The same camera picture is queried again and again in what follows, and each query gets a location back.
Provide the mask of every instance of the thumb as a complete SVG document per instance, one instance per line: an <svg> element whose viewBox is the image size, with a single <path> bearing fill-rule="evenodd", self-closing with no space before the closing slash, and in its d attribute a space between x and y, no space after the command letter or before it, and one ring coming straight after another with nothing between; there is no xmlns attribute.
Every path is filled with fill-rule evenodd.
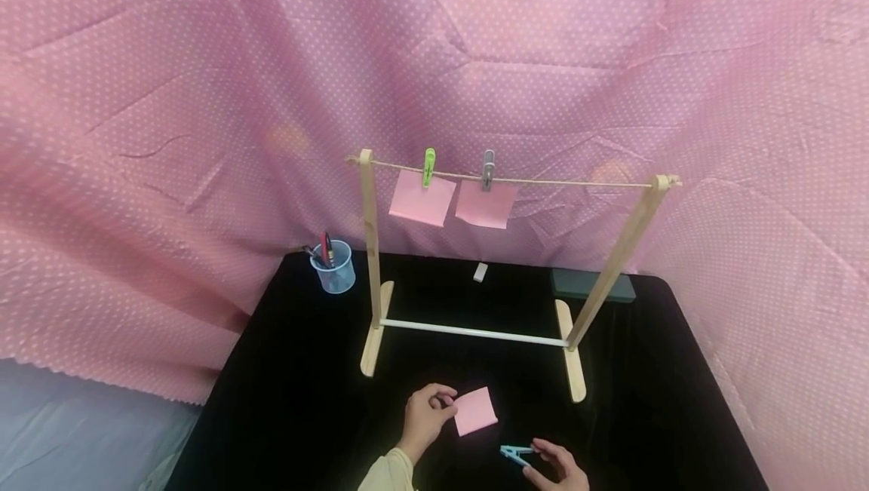
<svg viewBox="0 0 869 491"><path fill-rule="evenodd" d="M537 472L534 467L522 468L522 475L541 491L552 491L555 489L554 482L545 479L543 474Z"/></svg>
<svg viewBox="0 0 869 491"><path fill-rule="evenodd" d="M456 406L447 406L445 409L441 410L441 417L444 417L444 421L450 421L453 417L456 417L456 414L459 412L459 408Z"/></svg>

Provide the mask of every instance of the wooden base foot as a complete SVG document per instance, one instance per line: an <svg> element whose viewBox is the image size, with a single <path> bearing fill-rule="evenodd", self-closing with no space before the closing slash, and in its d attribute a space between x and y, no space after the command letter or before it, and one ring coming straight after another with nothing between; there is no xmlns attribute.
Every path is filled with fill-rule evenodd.
<svg viewBox="0 0 869 491"><path fill-rule="evenodd" d="M384 281L381 286L381 315L383 318L389 312L389 301L392 299L392 289L395 285L394 281ZM567 319L570 319L570 312L567 312ZM375 328L375 323L372 321L368 326L368 337L365 339L365 349L362 350L362 360L359 361L359 367L362 373L367 377L375 376L375 367L377 366L377 353L379 352L379 342L383 337L383 325Z"/></svg>
<svg viewBox="0 0 869 491"><path fill-rule="evenodd" d="M558 327L561 338L567 338L573 328L573 319L570 317L570 307L564 301L555 300L555 313L558 315ZM564 351L564 363L567 366L567 381L570 383L570 398L573 402L582 402L585 399L585 377L582 375L582 363L579 363L579 350Z"/></svg>

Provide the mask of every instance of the wooden clothes rack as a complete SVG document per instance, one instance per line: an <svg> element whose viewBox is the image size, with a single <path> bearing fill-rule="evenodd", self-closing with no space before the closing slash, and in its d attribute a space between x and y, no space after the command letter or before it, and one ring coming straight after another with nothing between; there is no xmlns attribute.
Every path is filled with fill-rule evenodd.
<svg viewBox="0 0 869 491"><path fill-rule="evenodd" d="M564 361L567 367L567 381L570 383L570 396L573 402L582 401L585 398L585 379L582 375L582 364L579 361L577 346L582 341L585 332L591 326L592 321L600 310L601 305L610 294L613 284L622 268L633 254L635 247L645 232L646 227L652 221L654 213L661 205L668 190L675 185L681 185L678 176L656 175L649 183L595 183L574 181L547 181L547 180L520 180L493 178L494 182L502 183L547 183L558 185L584 185L584 186L612 186L643 188L643 194L634 207L634 211L628 217L622 227L622 233L610 257L606 259L597 281L595 281L585 304L579 310L576 321L571 320L570 307L564 301L555 300L555 313L558 318L560 336L558 338L545 338L541 336L515 335L514 333L500 333L497 331L473 330L464 327L450 327L446 325L419 324L415 321L400 321L387 318L389 303L392 299L394 281L384 281L381 284L379 276L379 239L377 236L377 200L375 193L375 176L373 167L395 167L395 169L414 170L421 169L405 167L396 164L382 163L373 160L371 149L362 149L359 158L349 158L352 163L359 164L360 178L362 183L362 211L365 223L365 247L368 258L368 281L371 290L371 325L368 327L368 335L365 341L365 349L362 350L360 368L365 376L371 377L375 373L377 354L386 327L398 327L398 329L428 330L437 333L451 333L451 335L480 336L484 338L497 338L515 342L530 342L561 348L564 353ZM438 176L450 176L465 179L480 179L479 176L450 174L434 172Z"/></svg>

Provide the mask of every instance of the white eraser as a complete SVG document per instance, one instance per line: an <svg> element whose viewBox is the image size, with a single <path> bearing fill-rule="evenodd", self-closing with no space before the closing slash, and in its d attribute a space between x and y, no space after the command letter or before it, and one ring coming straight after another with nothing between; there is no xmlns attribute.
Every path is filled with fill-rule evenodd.
<svg viewBox="0 0 869 491"><path fill-rule="evenodd" d="M477 271L474 273L474 281L483 281L487 270L488 265L485 262L477 265Z"/></svg>

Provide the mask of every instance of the pen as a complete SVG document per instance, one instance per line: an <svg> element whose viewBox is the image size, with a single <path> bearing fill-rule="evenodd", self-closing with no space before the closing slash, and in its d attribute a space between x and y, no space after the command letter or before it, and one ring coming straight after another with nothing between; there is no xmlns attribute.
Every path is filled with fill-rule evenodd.
<svg viewBox="0 0 869 491"><path fill-rule="evenodd" d="M330 267L335 268L335 252L332 251L332 238L326 232L324 232L324 238L326 239L326 254L328 255L328 264L330 264Z"/></svg>
<svg viewBox="0 0 869 491"><path fill-rule="evenodd" d="M326 247L326 232L320 233L320 257L324 258L324 262L326 263L326 267L332 268L330 258L328 258L328 251Z"/></svg>
<svg viewBox="0 0 869 491"><path fill-rule="evenodd" d="M317 252L315 252L314 250L311 250L310 246L302 246L302 251L304 251L306 254L308 254L311 257L311 259L314 260L314 262L317 264L317 266L322 267L324 269L329 268L329 266L324 262L324 259L322 259L322 257L317 255Z"/></svg>

